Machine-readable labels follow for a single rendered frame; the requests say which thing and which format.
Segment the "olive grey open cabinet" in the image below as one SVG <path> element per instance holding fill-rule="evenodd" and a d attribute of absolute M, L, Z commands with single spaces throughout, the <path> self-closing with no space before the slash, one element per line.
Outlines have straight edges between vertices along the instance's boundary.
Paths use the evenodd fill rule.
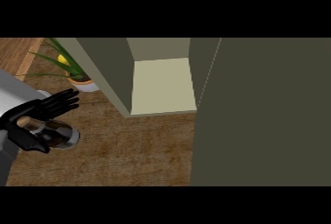
<path fill-rule="evenodd" d="M 126 117 L 197 111 L 213 70 L 219 38 L 61 38 Z"/>

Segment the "dark wine bottle with cork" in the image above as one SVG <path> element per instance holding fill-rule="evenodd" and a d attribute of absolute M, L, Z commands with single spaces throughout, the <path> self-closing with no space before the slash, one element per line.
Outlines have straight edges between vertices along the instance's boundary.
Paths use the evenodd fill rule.
<path fill-rule="evenodd" d="M 79 144 L 80 132 L 66 122 L 58 120 L 45 122 L 30 116 L 23 116 L 17 121 L 17 125 L 27 129 L 52 148 L 70 150 Z"/>

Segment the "green potted plant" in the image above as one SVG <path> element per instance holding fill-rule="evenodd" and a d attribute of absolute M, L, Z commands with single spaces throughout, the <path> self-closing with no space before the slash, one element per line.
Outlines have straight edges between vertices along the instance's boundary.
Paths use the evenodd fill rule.
<path fill-rule="evenodd" d="M 86 73 L 83 67 L 77 63 L 77 61 L 76 61 L 74 57 L 71 56 L 68 50 L 66 49 L 66 47 L 63 46 L 63 44 L 60 43 L 57 38 L 51 38 L 49 40 L 51 40 L 51 42 L 48 42 L 46 44 L 54 48 L 58 55 L 63 54 L 63 56 L 66 57 L 66 59 L 68 61 L 70 66 L 63 64 L 58 61 L 58 57 L 55 59 L 52 59 L 49 56 L 46 56 L 46 55 L 43 55 L 37 52 L 29 52 L 29 53 L 32 55 L 37 56 L 40 59 L 51 62 L 55 66 L 58 66 L 66 71 L 66 73 L 64 74 L 57 74 L 57 73 L 23 73 L 23 76 L 63 77 L 63 78 L 67 78 L 67 80 L 70 81 L 73 86 L 82 92 L 86 92 L 86 93 L 98 92 L 100 91 L 100 86 L 98 86 L 97 82 L 92 80 L 92 78 L 89 77 L 89 74 Z"/>

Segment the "dark grey cabinet door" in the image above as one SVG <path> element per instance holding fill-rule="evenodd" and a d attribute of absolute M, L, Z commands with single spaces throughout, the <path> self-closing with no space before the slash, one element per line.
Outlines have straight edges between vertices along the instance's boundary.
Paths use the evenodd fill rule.
<path fill-rule="evenodd" d="M 331 186 L 331 38 L 222 40 L 191 184 Z"/>

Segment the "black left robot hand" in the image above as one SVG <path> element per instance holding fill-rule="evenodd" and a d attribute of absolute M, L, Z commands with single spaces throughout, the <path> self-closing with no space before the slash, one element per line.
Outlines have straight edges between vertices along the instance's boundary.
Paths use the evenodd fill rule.
<path fill-rule="evenodd" d="M 51 95 L 43 100 L 33 100 L 11 108 L 0 116 L 0 130 L 6 131 L 6 136 L 14 144 L 24 151 L 40 151 L 49 153 L 52 147 L 17 125 L 23 116 L 30 116 L 39 121 L 57 120 L 68 111 L 79 107 L 79 91 L 73 88 Z"/>

